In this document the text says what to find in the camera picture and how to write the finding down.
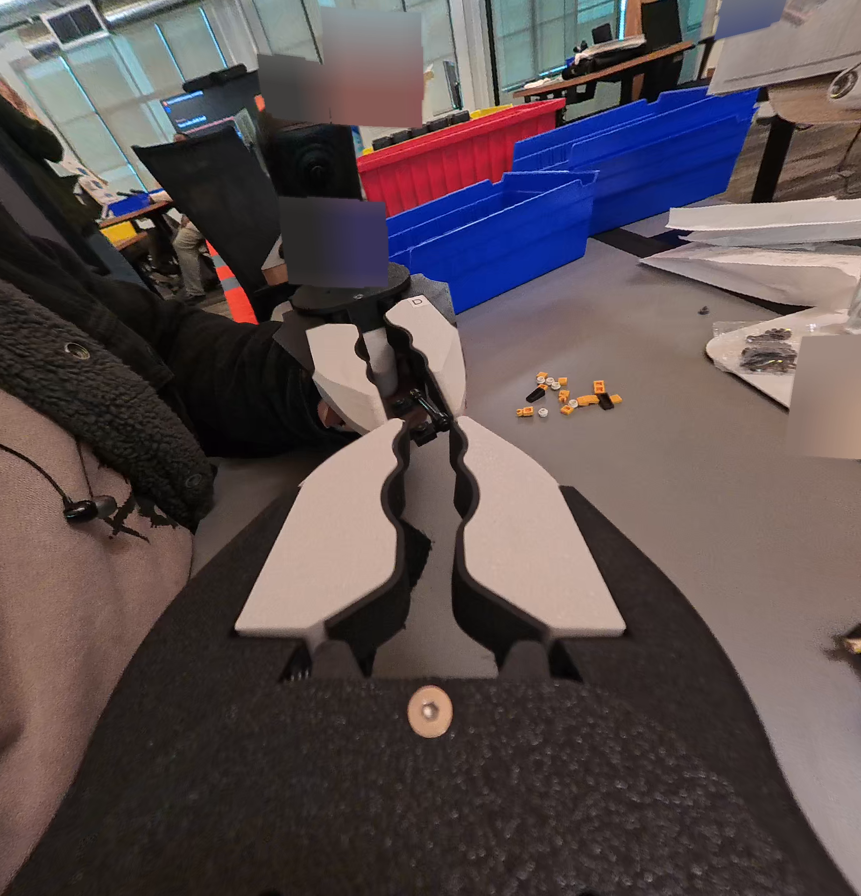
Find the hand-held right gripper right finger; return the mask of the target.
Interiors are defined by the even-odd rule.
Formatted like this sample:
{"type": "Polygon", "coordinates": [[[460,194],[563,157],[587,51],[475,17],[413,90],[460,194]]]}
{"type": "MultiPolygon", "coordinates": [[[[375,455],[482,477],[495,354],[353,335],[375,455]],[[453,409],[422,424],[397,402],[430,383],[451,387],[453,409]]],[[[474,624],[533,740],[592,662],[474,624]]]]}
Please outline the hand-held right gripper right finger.
{"type": "Polygon", "coordinates": [[[529,455],[469,416],[453,423],[449,459],[459,526],[451,607],[496,675],[550,676],[572,641],[610,644],[627,622],[565,490],[529,455]]]}

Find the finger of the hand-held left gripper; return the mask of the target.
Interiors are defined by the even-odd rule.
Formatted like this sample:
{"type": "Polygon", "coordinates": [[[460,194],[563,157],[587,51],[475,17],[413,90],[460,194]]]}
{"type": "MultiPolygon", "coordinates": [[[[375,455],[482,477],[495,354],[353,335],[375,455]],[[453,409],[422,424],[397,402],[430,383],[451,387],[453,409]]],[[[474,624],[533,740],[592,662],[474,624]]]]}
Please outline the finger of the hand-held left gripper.
{"type": "Polygon", "coordinates": [[[385,313],[388,341],[414,383],[449,417],[466,410],[466,365],[459,331],[424,296],[404,298],[385,313]]]}
{"type": "Polygon", "coordinates": [[[306,332],[312,379],[325,403],[351,430],[367,434],[389,419],[386,399],[399,385],[385,329],[363,333],[353,323],[324,323],[306,332]]]}

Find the black lego bar piece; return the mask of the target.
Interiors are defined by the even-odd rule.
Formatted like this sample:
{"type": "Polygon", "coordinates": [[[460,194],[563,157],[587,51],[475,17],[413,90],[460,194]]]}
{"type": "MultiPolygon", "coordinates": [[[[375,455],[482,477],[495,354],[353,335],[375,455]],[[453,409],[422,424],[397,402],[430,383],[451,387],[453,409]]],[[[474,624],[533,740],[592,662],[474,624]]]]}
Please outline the black lego bar piece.
{"type": "Polygon", "coordinates": [[[439,408],[426,392],[419,388],[413,388],[408,393],[396,398],[391,404],[391,409],[399,417],[408,415],[423,415],[419,425],[427,424],[435,432],[446,432],[451,428],[452,417],[439,408]]]}

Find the pile of small lego pieces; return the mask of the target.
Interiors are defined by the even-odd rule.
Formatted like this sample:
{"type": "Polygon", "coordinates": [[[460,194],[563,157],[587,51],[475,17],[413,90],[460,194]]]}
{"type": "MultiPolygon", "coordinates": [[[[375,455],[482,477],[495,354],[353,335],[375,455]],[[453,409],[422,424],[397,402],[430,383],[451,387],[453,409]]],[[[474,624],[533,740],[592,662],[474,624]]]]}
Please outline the pile of small lego pieces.
{"type": "Polygon", "coordinates": [[[622,397],[609,391],[606,382],[601,379],[593,380],[585,392],[582,389],[574,391],[569,377],[553,376],[544,371],[537,373],[535,383],[524,403],[515,410],[514,416],[518,420],[546,420],[555,415],[570,418],[582,409],[599,408],[608,411],[623,402],[622,397]]]}

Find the blue plastic bin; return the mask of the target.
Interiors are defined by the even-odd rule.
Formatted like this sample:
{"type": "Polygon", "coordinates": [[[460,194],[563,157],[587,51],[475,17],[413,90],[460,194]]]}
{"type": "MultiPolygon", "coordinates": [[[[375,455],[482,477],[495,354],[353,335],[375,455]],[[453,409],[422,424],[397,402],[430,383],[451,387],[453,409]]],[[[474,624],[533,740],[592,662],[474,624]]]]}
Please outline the blue plastic bin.
{"type": "Polygon", "coordinates": [[[707,87],[662,93],[657,100],[604,110],[526,140],[514,147],[513,171],[566,170],[606,161],[726,120],[747,125],[760,90],[717,95],[707,87]]]}
{"type": "Polygon", "coordinates": [[[753,106],[667,116],[574,143],[569,169],[596,172],[589,235],[723,193],[749,132],[753,106]]]}
{"type": "Polygon", "coordinates": [[[387,218],[411,296],[447,292],[459,314],[586,253],[599,173],[505,173],[387,218]]]}

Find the orange traffic cone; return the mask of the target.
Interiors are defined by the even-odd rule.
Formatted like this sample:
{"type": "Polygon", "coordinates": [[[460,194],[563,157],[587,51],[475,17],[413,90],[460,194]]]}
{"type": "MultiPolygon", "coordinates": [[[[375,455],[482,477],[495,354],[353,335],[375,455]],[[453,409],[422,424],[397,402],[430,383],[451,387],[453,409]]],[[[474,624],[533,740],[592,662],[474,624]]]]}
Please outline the orange traffic cone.
{"type": "Polygon", "coordinates": [[[257,323],[257,317],[246,291],[240,285],[232,268],[224,262],[222,256],[210,242],[205,243],[205,248],[209,253],[214,271],[223,290],[227,316],[235,322],[257,323]]]}

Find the red plastic bin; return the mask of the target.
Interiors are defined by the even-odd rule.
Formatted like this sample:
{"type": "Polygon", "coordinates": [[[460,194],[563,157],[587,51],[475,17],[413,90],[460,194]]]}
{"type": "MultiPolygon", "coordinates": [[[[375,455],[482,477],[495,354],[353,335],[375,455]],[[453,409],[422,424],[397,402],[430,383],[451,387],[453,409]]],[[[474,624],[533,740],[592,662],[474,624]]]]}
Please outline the red plastic bin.
{"type": "Polygon", "coordinates": [[[502,108],[357,160],[366,198],[383,203],[387,216],[511,171],[515,145],[548,133],[564,109],[564,98],[502,108]]]}

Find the dark computer monitor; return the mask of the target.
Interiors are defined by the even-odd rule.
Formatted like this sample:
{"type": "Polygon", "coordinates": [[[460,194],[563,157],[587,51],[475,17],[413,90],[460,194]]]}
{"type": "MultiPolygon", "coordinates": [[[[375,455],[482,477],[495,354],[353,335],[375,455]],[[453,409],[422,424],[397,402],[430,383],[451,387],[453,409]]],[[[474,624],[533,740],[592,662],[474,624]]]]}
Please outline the dark computer monitor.
{"type": "Polygon", "coordinates": [[[176,133],[187,133],[206,126],[209,121],[205,91],[187,91],[160,101],[176,133]]]}

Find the dark fleece jacket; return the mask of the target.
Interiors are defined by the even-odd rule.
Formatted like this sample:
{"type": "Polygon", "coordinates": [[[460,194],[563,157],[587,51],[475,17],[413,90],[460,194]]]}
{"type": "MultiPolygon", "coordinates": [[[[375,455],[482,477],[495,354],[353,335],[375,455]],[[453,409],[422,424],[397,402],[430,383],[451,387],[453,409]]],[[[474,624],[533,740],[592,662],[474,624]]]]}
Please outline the dark fleece jacket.
{"type": "Polygon", "coordinates": [[[212,504],[212,467],[167,364],[116,314],[141,288],[157,297],[28,233],[0,201],[0,388],[194,530],[212,504]],[[67,355],[66,342],[85,345],[91,359],[67,355]],[[211,484],[190,494],[183,482],[195,472],[211,484]]]}

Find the white ceiling vent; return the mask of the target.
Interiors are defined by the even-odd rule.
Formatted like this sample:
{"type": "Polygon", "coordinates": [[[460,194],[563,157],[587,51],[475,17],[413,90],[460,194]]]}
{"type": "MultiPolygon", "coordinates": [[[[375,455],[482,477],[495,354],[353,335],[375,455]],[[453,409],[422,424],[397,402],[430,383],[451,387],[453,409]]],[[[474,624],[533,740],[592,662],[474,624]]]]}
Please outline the white ceiling vent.
{"type": "Polygon", "coordinates": [[[99,6],[93,1],[79,1],[41,13],[40,20],[61,50],[88,45],[111,33],[99,6]]]}

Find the clear bag of black parts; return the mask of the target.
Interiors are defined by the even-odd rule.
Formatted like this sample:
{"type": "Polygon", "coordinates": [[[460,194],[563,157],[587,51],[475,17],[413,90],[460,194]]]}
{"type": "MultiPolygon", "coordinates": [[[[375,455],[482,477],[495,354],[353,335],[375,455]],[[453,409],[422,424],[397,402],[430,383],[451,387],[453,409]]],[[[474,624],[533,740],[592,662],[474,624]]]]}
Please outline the clear bag of black parts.
{"type": "Polygon", "coordinates": [[[745,336],[738,355],[740,371],[768,375],[794,373],[798,352],[792,345],[792,336],[791,329],[778,327],[745,336]]]}

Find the wooden background desk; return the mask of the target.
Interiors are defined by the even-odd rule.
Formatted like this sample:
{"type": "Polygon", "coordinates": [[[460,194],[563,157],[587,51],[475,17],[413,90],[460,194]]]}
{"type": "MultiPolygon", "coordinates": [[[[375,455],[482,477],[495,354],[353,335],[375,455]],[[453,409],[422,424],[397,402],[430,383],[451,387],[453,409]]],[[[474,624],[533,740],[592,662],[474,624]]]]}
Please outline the wooden background desk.
{"type": "Polygon", "coordinates": [[[698,46],[698,43],[692,41],[675,43],[592,73],[570,79],[548,79],[542,84],[516,90],[512,96],[514,100],[521,99],[525,103],[565,98],[566,104],[570,106],[593,99],[596,86],[605,82],[621,84],[621,104],[626,104],[632,101],[635,78],[645,77],[662,60],[673,61],[675,58],[682,58],[685,53],[698,46]]]}

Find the white paper bags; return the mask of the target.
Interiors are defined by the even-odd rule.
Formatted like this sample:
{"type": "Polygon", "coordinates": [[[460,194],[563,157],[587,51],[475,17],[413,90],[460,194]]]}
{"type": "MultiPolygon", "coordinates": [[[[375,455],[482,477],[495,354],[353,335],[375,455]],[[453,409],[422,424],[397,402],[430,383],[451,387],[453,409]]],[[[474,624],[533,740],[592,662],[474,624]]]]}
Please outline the white paper bags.
{"type": "Polygon", "coordinates": [[[861,280],[861,198],[672,208],[679,247],[641,263],[746,297],[847,308],[861,280]]]}

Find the black metal pole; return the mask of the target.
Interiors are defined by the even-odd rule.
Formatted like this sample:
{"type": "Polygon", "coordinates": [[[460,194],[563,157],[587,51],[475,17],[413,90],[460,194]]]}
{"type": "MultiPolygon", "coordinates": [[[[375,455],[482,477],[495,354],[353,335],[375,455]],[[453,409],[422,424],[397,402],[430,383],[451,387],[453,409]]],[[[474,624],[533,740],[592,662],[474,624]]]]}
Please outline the black metal pole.
{"type": "Polygon", "coordinates": [[[796,125],[793,122],[780,116],[773,118],[750,196],[751,203],[771,203],[773,201],[795,132],[796,125]]]}

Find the black hoodie drawstring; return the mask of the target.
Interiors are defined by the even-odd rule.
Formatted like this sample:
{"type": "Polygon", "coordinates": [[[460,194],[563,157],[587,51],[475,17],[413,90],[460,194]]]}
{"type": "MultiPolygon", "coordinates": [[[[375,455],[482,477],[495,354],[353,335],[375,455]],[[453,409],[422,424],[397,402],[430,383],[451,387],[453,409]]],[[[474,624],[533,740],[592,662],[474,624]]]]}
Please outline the black hoodie drawstring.
{"type": "Polygon", "coordinates": [[[53,488],[62,503],[63,517],[67,524],[78,528],[94,521],[101,521],[111,529],[111,538],[125,534],[134,539],[149,543],[149,538],[143,533],[126,524],[127,514],[123,511],[116,499],[112,496],[95,496],[90,493],[88,498],[76,500],[71,498],[66,490],[61,487],[54,476],[51,476],[42,465],[33,461],[26,454],[0,442],[0,452],[9,454],[35,470],[53,488]]]}

